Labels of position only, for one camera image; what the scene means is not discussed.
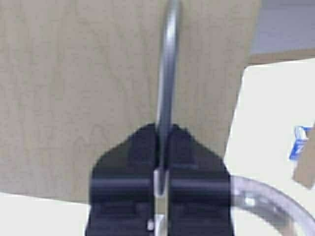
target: wooden board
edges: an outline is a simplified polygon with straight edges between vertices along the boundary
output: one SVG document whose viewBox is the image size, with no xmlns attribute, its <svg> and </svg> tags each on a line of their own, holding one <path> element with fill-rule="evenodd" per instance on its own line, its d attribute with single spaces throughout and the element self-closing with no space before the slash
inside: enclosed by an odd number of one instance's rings
<svg viewBox="0 0 315 236">
<path fill-rule="evenodd" d="M 175 121 L 223 155 L 260 0 L 184 0 Z M 164 0 L 0 2 L 0 191 L 86 201 L 155 120 Z"/>
<path fill-rule="evenodd" d="M 293 179 L 308 189 L 312 189 L 315 184 L 315 129 L 308 135 L 309 140 L 299 157 Z"/>
<path fill-rule="evenodd" d="M 250 56 L 249 65 L 269 64 L 311 58 L 315 58 L 315 49 L 292 50 L 280 53 L 255 54 Z"/>
</svg>

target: silver hook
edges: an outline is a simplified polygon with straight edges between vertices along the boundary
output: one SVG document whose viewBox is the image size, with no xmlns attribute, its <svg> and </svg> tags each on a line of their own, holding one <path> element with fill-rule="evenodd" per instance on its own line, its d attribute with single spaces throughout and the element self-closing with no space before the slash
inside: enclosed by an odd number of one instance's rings
<svg viewBox="0 0 315 236">
<path fill-rule="evenodd" d="M 233 205 L 269 222 L 281 230 L 290 222 L 296 222 L 305 236 L 315 235 L 315 219 L 296 201 L 279 190 L 245 177 L 231 177 Z M 296 235 L 294 228 L 285 235 Z"/>
<path fill-rule="evenodd" d="M 158 137 L 157 168 L 154 171 L 155 236 L 168 236 L 169 171 L 165 149 L 172 127 L 172 105 L 176 77 L 181 3 L 170 0 L 161 39 L 156 131 Z"/>
</svg>

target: blue label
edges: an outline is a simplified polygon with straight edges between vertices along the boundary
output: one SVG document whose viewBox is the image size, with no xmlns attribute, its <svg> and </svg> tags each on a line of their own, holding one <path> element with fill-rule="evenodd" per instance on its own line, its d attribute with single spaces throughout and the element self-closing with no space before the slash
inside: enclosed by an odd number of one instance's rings
<svg viewBox="0 0 315 236">
<path fill-rule="evenodd" d="M 305 126 L 296 126 L 294 127 L 294 134 L 295 134 L 295 142 L 293 145 L 293 149 L 290 154 L 290 160 L 296 161 L 299 159 L 301 152 L 307 142 L 307 132 L 310 131 L 312 127 L 305 127 Z"/>
</svg>

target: white surface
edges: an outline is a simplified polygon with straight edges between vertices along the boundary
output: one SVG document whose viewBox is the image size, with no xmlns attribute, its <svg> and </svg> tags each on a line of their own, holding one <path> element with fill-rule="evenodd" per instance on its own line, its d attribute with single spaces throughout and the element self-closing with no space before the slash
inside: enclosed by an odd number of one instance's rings
<svg viewBox="0 0 315 236">
<path fill-rule="evenodd" d="M 232 212 L 235 236 L 279 236 L 277 230 L 247 211 L 234 209 Z"/>
<path fill-rule="evenodd" d="M 85 204 L 0 193 L 0 235 L 83 236 Z"/>
<path fill-rule="evenodd" d="M 315 59 L 246 69 L 235 109 L 225 163 L 233 175 L 267 183 L 315 216 L 314 191 L 291 177 L 294 126 L 312 125 Z"/>
</svg>

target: light wood panel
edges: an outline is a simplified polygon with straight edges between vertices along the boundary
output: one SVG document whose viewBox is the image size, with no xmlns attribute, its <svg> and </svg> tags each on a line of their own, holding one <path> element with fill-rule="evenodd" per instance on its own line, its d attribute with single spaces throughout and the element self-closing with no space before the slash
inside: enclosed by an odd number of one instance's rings
<svg viewBox="0 0 315 236">
<path fill-rule="evenodd" d="M 293 179 L 308 189 L 312 189 L 315 184 L 315 129 L 308 134 L 309 140 L 299 157 Z"/>
<path fill-rule="evenodd" d="M 223 155 L 260 0 L 184 0 L 174 119 Z M 0 1 L 0 191 L 86 201 L 155 119 L 164 0 Z"/>
<path fill-rule="evenodd" d="M 268 64 L 283 61 L 315 58 L 315 49 L 292 50 L 277 53 L 251 55 L 249 65 Z"/>
</svg>

